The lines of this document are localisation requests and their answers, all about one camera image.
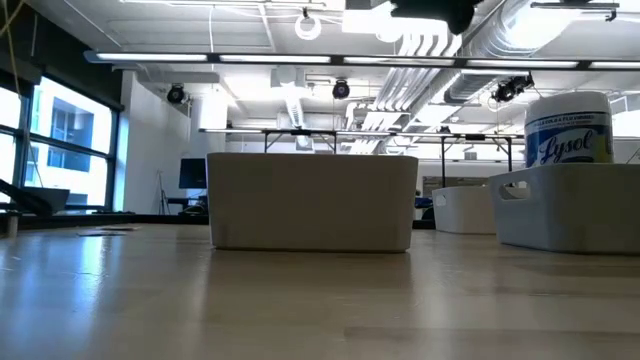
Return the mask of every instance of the ceiling-mounted camera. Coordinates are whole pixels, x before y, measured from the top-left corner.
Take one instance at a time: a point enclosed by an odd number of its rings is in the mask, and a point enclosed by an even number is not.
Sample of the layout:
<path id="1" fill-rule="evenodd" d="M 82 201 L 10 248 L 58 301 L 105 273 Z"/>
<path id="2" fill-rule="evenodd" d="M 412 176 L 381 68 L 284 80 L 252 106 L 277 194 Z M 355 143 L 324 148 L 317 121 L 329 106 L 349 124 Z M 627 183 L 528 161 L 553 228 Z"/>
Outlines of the ceiling-mounted camera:
<path id="1" fill-rule="evenodd" d="M 484 0 L 391 0 L 396 9 L 393 17 L 435 19 L 446 21 L 454 35 L 469 28 L 475 6 Z"/>
<path id="2" fill-rule="evenodd" d="M 333 87 L 333 98 L 336 100 L 343 100 L 349 97 L 351 89 L 347 80 L 336 80 L 336 85 Z"/>
<path id="3" fill-rule="evenodd" d="M 167 101 L 174 105 L 182 105 L 189 100 L 189 95 L 184 91 L 184 84 L 173 84 L 167 93 Z"/>
<path id="4" fill-rule="evenodd" d="M 491 94 L 491 98 L 498 103 L 509 102 L 522 94 L 526 89 L 534 87 L 531 74 L 527 76 L 515 76 L 498 84 L 498 89 Z"/>

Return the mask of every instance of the white wall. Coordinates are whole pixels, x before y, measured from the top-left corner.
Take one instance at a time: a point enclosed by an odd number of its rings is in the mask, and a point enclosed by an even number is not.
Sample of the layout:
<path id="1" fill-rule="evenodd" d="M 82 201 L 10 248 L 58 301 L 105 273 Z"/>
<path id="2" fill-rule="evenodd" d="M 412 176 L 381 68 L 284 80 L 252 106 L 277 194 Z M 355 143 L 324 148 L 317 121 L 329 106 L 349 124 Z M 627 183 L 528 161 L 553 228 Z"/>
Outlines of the white wall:
<path id="1" fill-rule="evenodd" d="M 157 214 L 160 183 L 168 197 L 187 197 L 201 190 L 179 189 L 180 159 L 204 158 L 225 150 L 224 134 L 198 132 L 200 102 L 194 101 L 191 119 L 165 99 L 141 85 L 132 72 L 125 72 L 118 137 L 118 164 L 114 191 L 115 210 Z M 176 214 L 181 208 L 171 206 Z"/>

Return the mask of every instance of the white lid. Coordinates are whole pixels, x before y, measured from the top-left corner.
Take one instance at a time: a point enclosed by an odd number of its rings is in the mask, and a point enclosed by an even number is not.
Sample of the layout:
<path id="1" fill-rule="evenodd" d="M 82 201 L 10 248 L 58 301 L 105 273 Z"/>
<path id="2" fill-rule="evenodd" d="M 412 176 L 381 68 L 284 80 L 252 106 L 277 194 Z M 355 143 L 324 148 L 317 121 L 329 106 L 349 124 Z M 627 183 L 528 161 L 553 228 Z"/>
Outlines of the white lid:
<path id="1" fill-rule="evenodd" d="M 583 111 L 610 114 L 609 99 L 605 94 L 596 91 L 572 92 L 542 98 L 529 105 L 526 123 L 547 116 Z"/>

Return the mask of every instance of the window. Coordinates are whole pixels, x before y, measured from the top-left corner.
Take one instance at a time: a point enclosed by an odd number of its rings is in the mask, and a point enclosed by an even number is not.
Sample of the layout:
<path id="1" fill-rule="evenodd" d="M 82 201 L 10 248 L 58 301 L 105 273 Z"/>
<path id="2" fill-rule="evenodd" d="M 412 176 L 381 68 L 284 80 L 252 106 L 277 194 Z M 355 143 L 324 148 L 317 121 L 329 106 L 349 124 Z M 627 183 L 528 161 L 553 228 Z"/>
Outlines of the window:
<path id="1" fill-rule="evenodd" d="M 14 92 L 0 88 L 0 106 L 2 106 L 0 125 L 17 128 L 20 123 L 20 109 L 22 107 L 20 96 Z"/>
<path id="2" fill-rule="evenodd" d="M 35 161 L 27 162 L 25 186 L 69 189 L 67 205 L 105 205 L 107 160 L 53 145 L 31 141 Z M 35 164 L 42 178 L 35 174 Z"/>
<path id="3" fill-rule="evenodd" d="M 67 205 L 107 205 L 111 109 L 50 79 L 34 88 L 25 186 L 69 189 Z"/>
<path id="4" fill-rule="evenodd" d="M 35 146 L 31 146 L 31 150 L 29 151 L 28 160 L 27 160 L 27 173 L 25 174 L 26 183 L 35 184 L 34 176 L 36 176 L 36 163 L 37 163 L 39 151 L 40 151 L 39 148 Z"/>
<path id="5" fill-rule="evenodd" d="M 13 164 L 16 156 L 15 139 L 10 135 L 0 134 L 0 179 L 8 182 L 13 181 Z M 9 202 L 9 197 L 0 193 L 0 203 Z"/>
<path id="6" fill-rule="evenodd" d="M 112 121 L 108 107 L 47 78 L 35 87 L 32 133 L 108 154 Z"/>

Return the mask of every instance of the lysol label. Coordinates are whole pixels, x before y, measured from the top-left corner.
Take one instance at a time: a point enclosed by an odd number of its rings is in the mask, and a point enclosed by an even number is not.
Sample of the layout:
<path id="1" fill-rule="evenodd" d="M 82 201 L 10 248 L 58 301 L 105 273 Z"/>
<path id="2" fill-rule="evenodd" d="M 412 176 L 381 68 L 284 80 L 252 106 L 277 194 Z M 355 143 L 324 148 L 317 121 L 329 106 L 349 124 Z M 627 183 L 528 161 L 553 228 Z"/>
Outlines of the lysol label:
<path id="1" fill-rule="evenodd" d="M 527 167 L 613 162 L 611 115 L 586 111 L 530 121 L 526 127 Z"/>

